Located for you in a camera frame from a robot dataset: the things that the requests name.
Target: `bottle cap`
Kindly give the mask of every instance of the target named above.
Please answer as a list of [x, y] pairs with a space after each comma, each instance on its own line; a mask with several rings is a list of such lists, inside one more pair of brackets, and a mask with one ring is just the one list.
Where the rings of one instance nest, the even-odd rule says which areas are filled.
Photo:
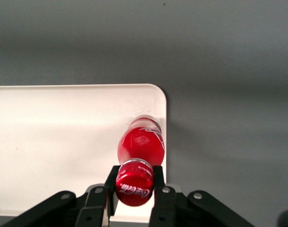
[[143, 159], [123, 163], [116, 179], [117, 197], [126, 205], [140, 206], [153, 193], [153, 168]]

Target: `plastic bottle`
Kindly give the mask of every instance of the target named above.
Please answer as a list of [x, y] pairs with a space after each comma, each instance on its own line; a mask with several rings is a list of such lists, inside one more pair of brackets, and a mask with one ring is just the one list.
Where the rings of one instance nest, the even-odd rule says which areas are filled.
[[122, 136], [117, 156], [122, 165], [116, 179], [116, 194], [129, 206], [146, 203], [153, 193], [153, 166], [161, 165], [165, 154], [158, 121], [140, 115]]

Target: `white tray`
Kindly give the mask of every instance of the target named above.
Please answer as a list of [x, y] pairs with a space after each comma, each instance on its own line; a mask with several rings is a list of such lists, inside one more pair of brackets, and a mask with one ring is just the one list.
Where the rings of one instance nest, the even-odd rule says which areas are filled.
[[[166, 144], [166, 98], [155, 85], [0, 87], [0, 216], [104, 183], [119, 139], [141, 114], [160, 122]], [[166, 174], [166, 157], [162, 166]], [[153, 198], [137, 208], [119, 203], [112, 220], [148, 223], [152, 206]]]

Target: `gray table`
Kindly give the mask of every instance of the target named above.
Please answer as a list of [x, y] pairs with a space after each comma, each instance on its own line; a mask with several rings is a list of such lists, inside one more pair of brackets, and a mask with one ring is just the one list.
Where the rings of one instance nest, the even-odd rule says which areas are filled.
[[[0, 1], [0, 85], [153, 83], [168, 182], [288, 209], [288, 1]], [[6, 218], [0, 218], [0, 224]]]

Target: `screw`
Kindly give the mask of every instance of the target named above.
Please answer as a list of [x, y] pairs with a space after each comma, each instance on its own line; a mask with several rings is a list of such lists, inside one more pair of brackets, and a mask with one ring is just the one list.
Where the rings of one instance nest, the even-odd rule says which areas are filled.
[[193, 194], [193, 197], [194, 197], [195, 199], [197, 199], [197, 200], [200, 200], [200, 199], [203, 198], [202, 194], [201, 194], [201, 193], [198, 193], [198, 192], [194, 193], [194, 194]]
[[102, 191], [103, 191], [103, 188], [102, 188], [102, 187], [99, 187], [99, 188], [96, 188], [95, 193], [100, 193], [100, 192], [102, 192]]
[[65, 199], [68, 199], [70, 197], [70, 194], [67, 193], [67, 194], [64, 194], [61, 196], [61, 200], [65, 200]]
[[169, 193], [171, 190], [169, 187], [163, 187], [162, 192]]

